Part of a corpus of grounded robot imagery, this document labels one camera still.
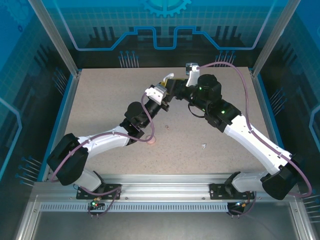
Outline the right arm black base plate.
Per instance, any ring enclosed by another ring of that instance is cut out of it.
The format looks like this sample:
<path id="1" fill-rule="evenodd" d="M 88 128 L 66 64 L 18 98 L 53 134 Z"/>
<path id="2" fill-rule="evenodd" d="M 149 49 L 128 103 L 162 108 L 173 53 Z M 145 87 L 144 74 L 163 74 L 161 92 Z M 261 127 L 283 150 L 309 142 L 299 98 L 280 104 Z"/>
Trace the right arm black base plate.
<path id="1" fill-rule="evenodd" d="M 239 192 L 232 185 L 212 183 L 209 185 L 209 195 L 211 200 L 253 200 L 253 192 Z"/>

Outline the aluminium table side rail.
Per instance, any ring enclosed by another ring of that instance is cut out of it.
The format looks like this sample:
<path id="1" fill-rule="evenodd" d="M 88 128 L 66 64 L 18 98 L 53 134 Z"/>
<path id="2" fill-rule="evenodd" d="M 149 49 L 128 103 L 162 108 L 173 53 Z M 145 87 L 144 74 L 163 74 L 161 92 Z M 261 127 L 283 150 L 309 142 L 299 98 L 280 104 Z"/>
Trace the aluminium table side rail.
<path id="1" fill-rule="evenodd" d="M 65 88 L 60 107 L 55 119 L 55 123 L 51 132 L 51 136 L 47 145 L 47 149 L 45 151 L 44 159 L 42 161 L 42 165 L 37 177 L 38 182 L 46 181 L 49 174 L 49 167 L 47 165 L 47 159 L 55 148 L 55 146 L 59 143 L 61 138 L 64 136 L 70 112 L 72 109 L 73 101 L 76 95 L 77 87 L 79 84 L 79 80 L 81 77 L 81 72 L 78 73 L 77 76 L 70 76 L 67 86 Z"/>
<path id="2" fill-rule="evenodd" d="M 249 70 L 251 73 L 252 83 L 262 112 L 269 139 L 277 147 L 284 150 L 285 147 L 283 144 L 283 140 L 281 138 L 280 131 L 277 126 L 276 119 L 272 110 L 271 102 L 267 95 L 267 91 L 263 83 L 262 77 L 260 74 L 258 74 L 257 76 L 253 76 L 252 69 L 249 68 Z"/>

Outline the aluminium extrusion mounting rail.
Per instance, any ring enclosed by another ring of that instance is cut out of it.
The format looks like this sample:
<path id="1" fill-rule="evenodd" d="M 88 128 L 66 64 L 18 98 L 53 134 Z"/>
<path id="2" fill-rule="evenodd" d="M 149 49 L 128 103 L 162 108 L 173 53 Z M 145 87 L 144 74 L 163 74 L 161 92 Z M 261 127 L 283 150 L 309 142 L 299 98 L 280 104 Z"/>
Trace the aluminium extrusion mounting rail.
<path id="1" fill-rule="evenodd" d="M 106 183 L 121 184 L 120 202 L 209 202 L 209 184 L 222 184 L 221 174 L 103 174 Z M 72 185 L 37 182 L 30 202 L 80 202 Z"/>

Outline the small LED connector board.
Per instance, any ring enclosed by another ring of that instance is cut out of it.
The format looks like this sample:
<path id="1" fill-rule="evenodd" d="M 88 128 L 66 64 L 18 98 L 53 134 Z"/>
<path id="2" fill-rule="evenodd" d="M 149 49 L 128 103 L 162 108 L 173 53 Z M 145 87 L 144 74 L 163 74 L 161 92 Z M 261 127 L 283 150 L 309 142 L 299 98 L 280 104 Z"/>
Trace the small LED connector board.
<path id="1" fill-rule="evenodd" d="M 250 204 L 250 200 L 242 200 L 239 202 L 229 202 L 227 209 L 231 214 L 243 214 L 245 207 Z"/>
<path id="2" fill-rule="evenodd" d="M 95 197 L 88 205 L 88 210 L 89 211 L 101 210 L 105 206 L 105 204 L 101 202 L 101 200 L 102 198 L 100 196 Z"/>

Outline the aluminium frame post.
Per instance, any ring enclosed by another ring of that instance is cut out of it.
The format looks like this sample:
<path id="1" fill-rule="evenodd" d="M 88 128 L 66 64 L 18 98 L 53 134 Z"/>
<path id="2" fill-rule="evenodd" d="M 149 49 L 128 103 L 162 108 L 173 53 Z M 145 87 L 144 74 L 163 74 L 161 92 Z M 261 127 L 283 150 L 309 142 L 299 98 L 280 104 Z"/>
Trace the aluminium frame post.
<path id="1" fill-rule="evenodd" d="M 274 25 L 273 30 L 270 33 L 264 47 L 262 48 L 253 68 L 252 68 L 252 76 L 254 78 L 258 77 L 258 74 L 262 70 L 264 64 L 268 60 L 269 56 L 271 55 L 274 47 L 276 46 L 278 40 L 280 39 L 281 35 L 283 34 L 285 28 L 287 27 L 290 19 L 292 18 L 293 14 L 295 13 L 299 3 L 301 0 L 288 0 L 287 4 L 283 8 L 276 24 Z"/>
<path id="2" fill-rule="evenodd" d="M 76 66 L 76 63 L 74 62 L 45 5 L 41 0 L 28 0 L 28 2 L 37 15 L 39 21 L 44 27 L 47 35 L 51 39 L 66 67 L 68 68 L 72 76 L 77 78 L 79 75 L 79 70 Z"/>

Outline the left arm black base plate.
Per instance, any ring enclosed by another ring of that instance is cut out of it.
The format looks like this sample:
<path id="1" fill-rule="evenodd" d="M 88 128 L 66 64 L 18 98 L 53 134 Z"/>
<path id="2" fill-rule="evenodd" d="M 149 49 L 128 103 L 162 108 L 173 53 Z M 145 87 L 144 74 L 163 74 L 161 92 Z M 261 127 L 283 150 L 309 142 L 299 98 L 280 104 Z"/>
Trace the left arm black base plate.
<path id="1" fill-rule="evenodd" d="M 76 199 L 77 200 L 93 200 L 100 197 L 102 200 L 116 200 L 120 199 L 121 184 L 105 184 L 102 187 L 97 188 L 95 191 L 90 192 L 82 187 L 77 188 Z"/>

